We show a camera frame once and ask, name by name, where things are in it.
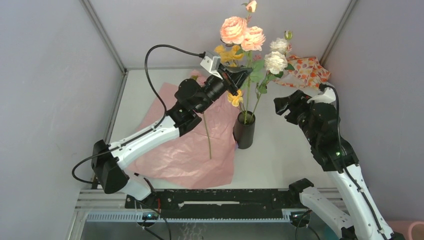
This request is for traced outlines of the peach rose stem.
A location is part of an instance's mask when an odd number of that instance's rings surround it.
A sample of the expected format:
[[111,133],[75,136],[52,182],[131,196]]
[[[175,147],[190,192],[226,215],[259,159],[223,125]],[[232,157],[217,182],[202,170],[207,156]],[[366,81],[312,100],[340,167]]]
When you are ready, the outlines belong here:
[[252,68],[252,73],[237,95],[228,97],[228,101],[240,109],[241,123],[248,125],[253,123],[257,108],[257,105],[249,102],[251,91],[255,89],[258,100],[262,95],[260,83],[264,79],[264,60],[255,53],[262,51],[266,37],[262,28],[249,25],[258,3],[249,0],[242,5],[246,8],[246,16],[231,16],[224,20],[219,30],[222,45],[217,46],[214,51],[219,54],[221,63],[225,66]]

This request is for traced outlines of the purple pink wrapping paper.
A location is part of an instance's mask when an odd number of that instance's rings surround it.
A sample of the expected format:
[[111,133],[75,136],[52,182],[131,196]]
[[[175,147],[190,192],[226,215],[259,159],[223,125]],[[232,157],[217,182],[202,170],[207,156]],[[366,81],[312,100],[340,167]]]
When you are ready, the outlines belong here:
[[[167,108],[176,103],[174,97],[178,85],[184,79],[196,78],[202,86],[209,74],[205,70],[154,69],[150,71],[152,83],[158,87],[159,95]],[[163,114],[159,100],[152,94],[142,70],[131,70],[125,91],[135,90],[134,94],[150,103],[137,131],[147,127]],[[127,168],[149,180],[155,180],[155,188],[208,189],[229,185],[235,171],[236,142],[233,126],[239,110],[223,94],[204,114],[194,130],[182,137],[168,141],[137,158]]]

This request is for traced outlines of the white rose stem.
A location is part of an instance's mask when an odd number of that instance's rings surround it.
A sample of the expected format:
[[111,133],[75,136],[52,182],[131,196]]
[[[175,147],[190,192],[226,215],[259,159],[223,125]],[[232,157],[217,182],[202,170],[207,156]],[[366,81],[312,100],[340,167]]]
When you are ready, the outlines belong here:
[[257,109],[261,96],[268,92],[268,84],[284,75],[284,71],[289,70],[292,66],[288,63],[288,54],[292,50],[291,40],[293,32],[286,30],[283,37],[278,37],[269,44],[269,53],[265,54],[260,59],[255,59],[256,64],[254,73],[256,76],[251,76],[250,79],[255,83],[256,103],[251,113],[247,113],[243,122],[250,124],[253,122],[253,116]]

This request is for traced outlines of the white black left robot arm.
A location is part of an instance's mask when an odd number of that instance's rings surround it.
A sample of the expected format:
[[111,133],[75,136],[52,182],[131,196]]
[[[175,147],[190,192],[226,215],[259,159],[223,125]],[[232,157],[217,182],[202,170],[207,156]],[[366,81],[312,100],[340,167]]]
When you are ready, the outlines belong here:
[[192,131],[204,113],[223,94],[237,96],[245,80],[253,72],[251,67],[230,67],[220,64],[204,85],[188,78],[174,94],[176,103],[165,110],[164,116],[152,125],[112,143],[99,140],[93,146],[91,168],[105,194],[122,192],[134,197],[143,208],[156,203],[157,196],[148,180],[125,169],[137,158],[168,141]]

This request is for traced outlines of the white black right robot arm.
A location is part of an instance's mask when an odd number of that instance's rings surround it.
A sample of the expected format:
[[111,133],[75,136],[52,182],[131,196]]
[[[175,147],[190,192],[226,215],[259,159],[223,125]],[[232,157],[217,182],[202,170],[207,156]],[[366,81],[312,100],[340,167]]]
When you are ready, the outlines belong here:
[[277,115],[298,126],[310,145],[313,159],[335,184],[346,206],[340,210],[306,179],[289,185],[289,203],[307,207],[340,240],[402,240],[378,210],[365,183],[358,157],[340,133],[339,97],[333,87],[309,96],[297,90],[274,99]]

